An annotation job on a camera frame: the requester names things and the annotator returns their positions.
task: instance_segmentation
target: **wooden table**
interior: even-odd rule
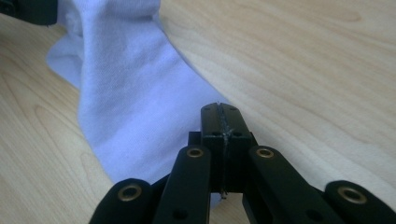
[[[163,0],[165,32],[306,180],[396,209],[396,2]],[[46,54],[64,34],[0,15],[0,223],[87,223],[112,183]],[[246,223],[232,195],[211,223]]]

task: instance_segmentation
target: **light wood tabletop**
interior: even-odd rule
[[[165,32],[311,185],[396,209],[396,2],[163,0]],[[45,57],[64,34],[0,15],[0,223],[87,223],[113,183]],[[248,223],[231,195],[211,223]]]

